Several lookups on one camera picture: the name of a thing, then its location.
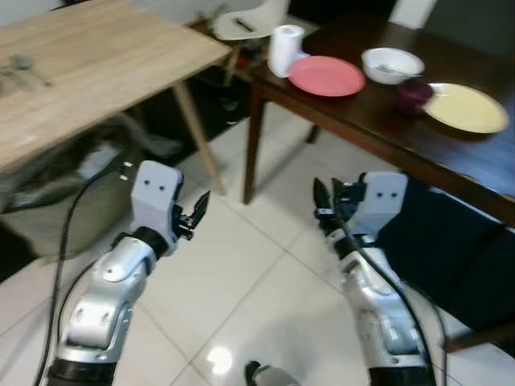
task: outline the white tile floor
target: white tile floor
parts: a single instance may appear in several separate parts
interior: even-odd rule
[[[315,176],[354,180],[362,171],[393,167],[330,134],[304,144],[309,123],[277,106],[268,106],[265,125],[257,195],[247,207],[240,203],[246,121],[212,142],[229,193],[212,195],[193,241],[182,242],[149,277],[117,386],[243,386],[249,359],[281,366],[306,386],[367,384],[335,258],[311,218],[311,182]],[[198,155],[179,168],[187,179],[180,201],[191,208],[209,178]],[[110,237],[67,263],[65,277]],[[0,285],[0,385],[31,384],[51,278],[52,266],[36,261]],[[435,319],[412,298],[438,371]],[[446,322],[450,331],[465,328],[450,315]],[[451,355],[451,386],[505,386],[514,379],[515,360],[492,345]]]

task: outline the white plate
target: white plate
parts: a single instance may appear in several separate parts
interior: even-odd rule
[[[471,133],[496,133],[505,129],[508,114],[490,96],[474,88],[450,83],[431,83],[435,95],[424,106],[434,119]]]

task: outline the chair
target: chair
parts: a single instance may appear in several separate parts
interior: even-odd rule
[[[213,23],[220,40],[260,39],[270,36],[282,24],[290,0],[265,0],[252,10],[238,10],[221,15]]]

